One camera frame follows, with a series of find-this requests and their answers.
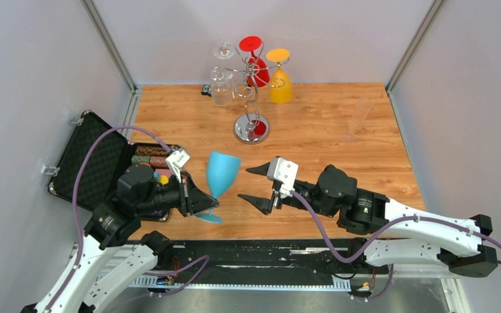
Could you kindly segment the blue wine glass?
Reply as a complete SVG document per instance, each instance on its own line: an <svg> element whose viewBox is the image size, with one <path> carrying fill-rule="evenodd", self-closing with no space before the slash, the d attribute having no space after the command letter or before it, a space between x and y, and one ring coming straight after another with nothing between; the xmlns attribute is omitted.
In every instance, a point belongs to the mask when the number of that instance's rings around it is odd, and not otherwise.
<svg viewBox="0 0 501 313"><path fill-rule="evenodd" d="M206 180L214 200L219 201L219 198L234 184L240 166L241 159L236 156L218 151L210 153L207 162Z"/></svg>

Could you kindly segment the clear champagne flute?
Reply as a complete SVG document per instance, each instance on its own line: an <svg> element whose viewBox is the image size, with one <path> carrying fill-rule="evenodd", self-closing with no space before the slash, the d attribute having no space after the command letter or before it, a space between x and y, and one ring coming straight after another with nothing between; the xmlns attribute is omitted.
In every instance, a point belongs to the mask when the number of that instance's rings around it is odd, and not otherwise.
<svg viewBox="0 0 501 313"><path fill-rule="evenodd" d="M366 120L372 108L373 103L371 99L366 97L357 99L352 111L352 116L348 120L348 126L344 134L344 140L346 143L356 142L357 130L363 124L364 120Z"/></svg>

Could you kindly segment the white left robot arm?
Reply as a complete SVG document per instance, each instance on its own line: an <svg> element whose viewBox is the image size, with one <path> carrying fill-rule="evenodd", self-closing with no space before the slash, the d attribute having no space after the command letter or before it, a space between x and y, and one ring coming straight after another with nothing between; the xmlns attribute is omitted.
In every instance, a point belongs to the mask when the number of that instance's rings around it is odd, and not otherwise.
<svg viewBox="0 0 501 313"><path fill-rule="evenodd" d="M103 312L140 275L167 269L174 260L173 242L158 231L143 236L135 249L102 279L98 275L140 228L142 216L176 208L189 215L216 208L219 202L200 190L189 174L184 182L160 184L147 165L130 166L116 189L92 212L75 258L39 302L22 312Z"/></svg>

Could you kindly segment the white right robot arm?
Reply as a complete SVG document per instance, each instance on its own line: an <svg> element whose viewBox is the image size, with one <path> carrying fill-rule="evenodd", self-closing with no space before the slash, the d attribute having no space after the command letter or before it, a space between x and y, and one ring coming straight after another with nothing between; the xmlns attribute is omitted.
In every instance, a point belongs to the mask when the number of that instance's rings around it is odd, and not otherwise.
<svg viewBox="0 0 501 313"><path fill-rule="evenodd" d="M441 265L456 275L484 278L498 267L496 249L487 245L488 216L449 218L415 209L359 188L355 178L332 164L313 184L298 180L298 165L281 157L248 172L273 183L270 198L243 196L262 214L287 205L308 211L314 220L336 217L338 227L355 234L346 254L326 239L333 256L355 272L393 264Z"/></svg>

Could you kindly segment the chrome wine glass rack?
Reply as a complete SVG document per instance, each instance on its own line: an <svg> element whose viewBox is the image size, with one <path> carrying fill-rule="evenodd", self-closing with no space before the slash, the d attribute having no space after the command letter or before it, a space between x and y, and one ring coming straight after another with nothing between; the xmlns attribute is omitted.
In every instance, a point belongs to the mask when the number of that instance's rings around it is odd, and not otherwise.
<svg viewBox="0 0 501 313"><path fill-rule="evenodd" d="M246 144L261 143L269 136L269 131L271 127L267 119L259 112L257 106L258 94L260 88L251 87L247 81L248 76L252 74L252 69L249 68L248 64L246 63L246 60L251 56L251 54L249 52L243 52L239 48L239 44L237 47L235 46L233 47L235 49L235 54L240 56L244 64L244 68L242 68L241 70L234 68L227 68L227 69L230 70L232 73L240 73L243 75L242 80L239 83L235 84L235 86L233 86L233 92L237 96L245 99L245 104L244 104L245 113L242 116L238 117L237 120L234 122L234 135L239 141ZM262 57L263 53L264 53L264 48L262 53L260 54L260 57L265 61L271 79L271 76L275 71L276 64L267 60L266 58L267 53L265 53L265 57ZM271 87L270 81L266 86L269 87L270 90Z"/></svg>

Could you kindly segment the yellow wine glass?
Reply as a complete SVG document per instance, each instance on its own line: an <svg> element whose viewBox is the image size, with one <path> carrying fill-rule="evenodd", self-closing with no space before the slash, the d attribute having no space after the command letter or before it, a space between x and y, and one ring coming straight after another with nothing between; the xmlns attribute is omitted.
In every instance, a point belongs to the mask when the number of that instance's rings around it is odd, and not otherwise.
<svg viewBox="0 0 501 313"><path fill-rule="evenodd" d="M270 99L277 104L289 102L293 96L292 82L289 75L283 70L290 57L290 52L284 48L276 48L266 55L268 61L276 64L275 71L270 79Z"/></svg>

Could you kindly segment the red wine glass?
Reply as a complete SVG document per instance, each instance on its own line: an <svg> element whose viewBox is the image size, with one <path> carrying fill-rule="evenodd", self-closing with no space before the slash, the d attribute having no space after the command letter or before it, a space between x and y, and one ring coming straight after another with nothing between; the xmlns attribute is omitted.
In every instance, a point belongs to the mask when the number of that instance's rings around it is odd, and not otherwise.
<svg viewBox="0 0 501 313"><path fill-rule="evenodd" d="M262 39L255 35L247 36L239 42L239 48L243 52L250 53L250 57L246 60L252 69L252 74L247 79L248 84L258 88L266 86L270 81L270 75L265 61L260 57L264 48Z"/></svg>

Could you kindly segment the clear hanging wine glass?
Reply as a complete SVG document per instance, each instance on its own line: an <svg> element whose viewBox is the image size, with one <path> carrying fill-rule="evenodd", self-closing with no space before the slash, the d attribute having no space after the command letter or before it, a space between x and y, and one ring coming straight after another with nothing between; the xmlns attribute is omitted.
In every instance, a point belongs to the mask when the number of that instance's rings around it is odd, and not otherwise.
<svg viewBox="0 0 501 313"><path fill-rule="evenodd" d="M217 59L225 61L234 56L235 49L232 44L224 42L215 46L213 54ZM232 72L225 67L217 66L211 71L211 98L216 106L225 107L233 101L232 76Z"/></svg>

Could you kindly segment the black poker chip case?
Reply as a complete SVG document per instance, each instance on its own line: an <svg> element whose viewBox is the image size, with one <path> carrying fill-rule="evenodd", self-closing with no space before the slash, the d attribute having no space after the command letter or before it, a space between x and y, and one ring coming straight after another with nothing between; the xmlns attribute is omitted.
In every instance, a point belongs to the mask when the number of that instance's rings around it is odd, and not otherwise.
<svg viewBox="0 0 501 313"><path fill-rule="evenodd" d="M74 127L65 150L57 164L58 171L50 179L48 192L66 201L77 199L77 204L92 212L116 191L118 180L130 166L147 164L152 169L166 168L166 157L171 149L158 143L130 143L115 130L107 135L95 150L90 150L96 139L111 129L111 125L92 111L81 115L82 122ZM159 157L159 161L142 160L142 157ZM169 183L155 187L139 186L128 193L135 212L144 220L160 220L175 205L176 192Z"/></svg>

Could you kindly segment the small black clip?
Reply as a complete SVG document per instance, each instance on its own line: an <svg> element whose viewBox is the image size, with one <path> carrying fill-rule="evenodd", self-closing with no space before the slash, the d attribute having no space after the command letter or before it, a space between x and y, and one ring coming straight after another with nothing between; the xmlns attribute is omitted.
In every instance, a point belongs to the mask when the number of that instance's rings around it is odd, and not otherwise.
<svg viewBox="0 0 501 313"><path fill-rule="evenodd" d="M203 85L201 89L201 95L205 96L211 96L211 86L210 85Z"/></svg>

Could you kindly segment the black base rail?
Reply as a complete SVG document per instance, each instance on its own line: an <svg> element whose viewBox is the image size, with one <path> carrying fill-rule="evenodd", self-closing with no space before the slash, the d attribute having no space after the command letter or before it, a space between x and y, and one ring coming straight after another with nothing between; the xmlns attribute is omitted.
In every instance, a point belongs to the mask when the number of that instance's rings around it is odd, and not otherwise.
<svg viewBox="0 0 501 313"><path fill-rule="evenodd" d="M389 273L360 256L338 261L321 239L186 240L174 241L159 271L173 271L201 256L210 257L196 284L327 286L334 278L370 278Z"/></svg>

